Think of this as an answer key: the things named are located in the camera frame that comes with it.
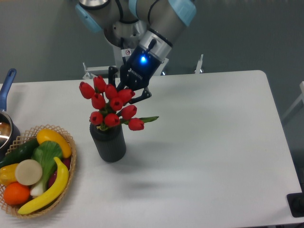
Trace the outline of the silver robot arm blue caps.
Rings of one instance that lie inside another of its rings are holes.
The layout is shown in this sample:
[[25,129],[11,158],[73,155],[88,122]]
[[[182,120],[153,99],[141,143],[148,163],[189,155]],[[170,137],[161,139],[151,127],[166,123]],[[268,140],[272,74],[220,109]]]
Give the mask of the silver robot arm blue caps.
[[142,89],[135,104],[151,97],[150,79],[161,72],[167,55],[196,15],[191,0],[80,0],[76,13],[92,32],[102,31],[114,52],[109,83],[117,90]]

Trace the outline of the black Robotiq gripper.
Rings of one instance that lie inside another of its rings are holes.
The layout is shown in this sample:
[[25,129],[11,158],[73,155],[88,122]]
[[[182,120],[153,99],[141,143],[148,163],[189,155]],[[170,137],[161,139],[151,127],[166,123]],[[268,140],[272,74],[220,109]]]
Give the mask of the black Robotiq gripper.
[[117,90],[125,87],[136,91],[143,88],[139,97],[132,98],[128,103],[133,105],[137,102],[151,98],[152,94],[147,87],[152,75],[160,66],[161,61],[140,46],[136,47],[129,59],[120,67],[120,84],[116,85],[115,79],[119,70],[115,66],[108,68],[108,84],[113,85]]

